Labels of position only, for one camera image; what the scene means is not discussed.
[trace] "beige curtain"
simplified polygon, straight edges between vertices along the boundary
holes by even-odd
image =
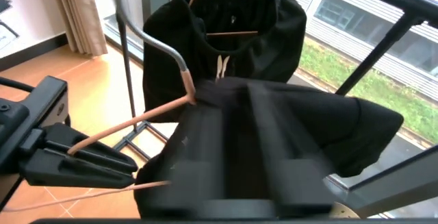
[[[107,53],[96,0],[57,0],[72,51],[99,56]]]

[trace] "white logo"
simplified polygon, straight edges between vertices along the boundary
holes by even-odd
[[[222,56],[218,56],[218,68],[216,71],[216,81],[220,78],[224,78],[225,71],[227,70],[227,64],[230,59],[230,56],[227,56],[225,60],[222,61]]]

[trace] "tile floor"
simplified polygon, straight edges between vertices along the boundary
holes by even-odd
[[[46,75],[64,79],[68,82],[69,113],[72,126],[85,133],[95,134],[103,129],[130,119],[129,98],[123,67],[123,58],[116,49],[102,57],[88,59],[70,52],[67,46],[48,52],[14,68],[0,72],[0,76],[36,86]],[[144,108],[142,92],[142,69],[131,63],[136,112]],[[19,101],[27,93],[0,86],[0,98]],[[174,123],[155,124],[156,128],[169,136],[176,126]],[[101,140],[105,144],[115,145],[131,128],[124,129]],[[163,142],[152,133],[144,131],[134,143],[149,155],[159,153]],[[145,161],[130,148],[123,152],[136,160],[138,166]],[[56,199],[64,199],[103,189],[65,188],[30,186],[23,182],[15,192],[8,207],[18,208]],[[0,223],[30,223],[42,218],[138,218],[136,203],[132,192],[105,195],[27,210],[23,212],[2,212]]]

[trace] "grass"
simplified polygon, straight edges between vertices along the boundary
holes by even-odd
[[[354,71],[357,64],[340,54],[306,39],[300,68],[336,88]],[[416,95],[414,89],[401,86],[372,69],[350,91],[349,95],[367,99],[401,113],[404,127],[438,144],[438,108]]]

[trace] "metal hook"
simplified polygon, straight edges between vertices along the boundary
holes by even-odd
[[[126,3],[124,0],[115,0],[116,3],[116,10],[119,13],[121,19],[127,24],[127,26],[129,27],[129,29],[131,29],[131,31],[138,36],[139,38],[141,38],[145,43],[149,44],[150,46],[153,46],[159,50],[162,50],[163,52],[169,54],[170,56],[172,56],[175,61],[178,64],[178,67],[181,71],[186,72],[188,70],[187,68],[187,64],[185,63],[183,56],[181,56],[180,53],[178,53],[178,51],[172,47],[170,47],[169,45],[153,38],[152,36],[149,36],[148,34],[144,33],[141,29],[138,29],[138,27],[136,27],[132,21],[129,19],[128,15],[127,15],[127,9],[126,9]]]

